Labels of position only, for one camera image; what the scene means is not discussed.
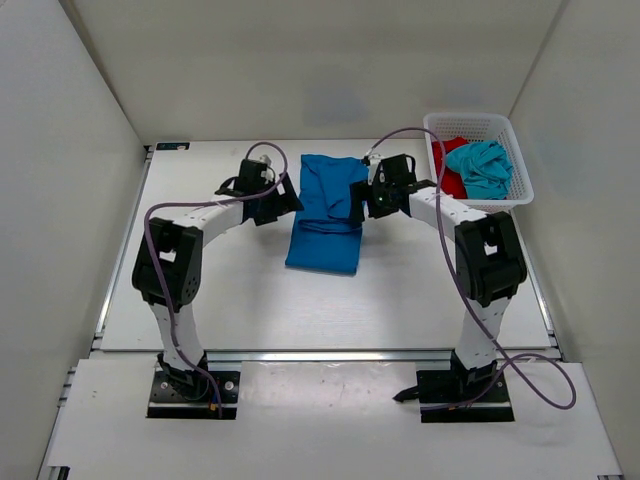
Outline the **blue t shirt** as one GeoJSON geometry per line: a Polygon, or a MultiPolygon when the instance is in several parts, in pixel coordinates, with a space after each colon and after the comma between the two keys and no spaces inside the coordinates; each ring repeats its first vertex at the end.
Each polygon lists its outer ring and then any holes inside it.
{"type": "Polygon", "coordinates": [[[357,158],[303,154],[300,194],[285,265],[289,268],[349,275],[357,272],[362,225],[350,220],[350,186],[368,177],[357,158]]]}

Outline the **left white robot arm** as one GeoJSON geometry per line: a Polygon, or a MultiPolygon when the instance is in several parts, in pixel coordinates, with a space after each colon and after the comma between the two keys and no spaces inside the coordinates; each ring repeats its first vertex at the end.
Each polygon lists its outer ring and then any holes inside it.
{"type": "Polygon", "coordinates": [[[189,402],[207,401],[216,411],[223,404],[192,306],[201,286],[204,247],[249,220],[261,226],[302,209],[289,175],[268,167],[225,180],[209,201],[161,203],[145,215],[132,284],[156,318],[163,343],[159,364],[189,402]]]}

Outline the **teal t shirt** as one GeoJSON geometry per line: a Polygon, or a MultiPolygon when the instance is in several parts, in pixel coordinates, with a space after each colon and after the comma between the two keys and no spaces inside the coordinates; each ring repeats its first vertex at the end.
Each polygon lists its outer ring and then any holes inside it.
{"type": "Polygon", "coordinates": [[[509,193],[513,165],[498,141],[468,143],[446,156],[446,166],[460,174],[471,200],[504,200],[509,193]]]}

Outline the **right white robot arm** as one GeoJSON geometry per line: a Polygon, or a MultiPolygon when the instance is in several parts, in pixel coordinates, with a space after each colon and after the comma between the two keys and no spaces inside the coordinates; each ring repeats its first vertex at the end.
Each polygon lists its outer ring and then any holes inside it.
{"type": "Polygon", "coordinates": [[[444,390],[468,404],[497,379],[497,340],[511,299],[527,269],[511,216],[474,209],[417,178],[406,154],[362,159],[367,178],[350,186],[353,223],[402,212],[437,230],[449,272],[465,306],[460,339],[450,357],[444,390]]]}

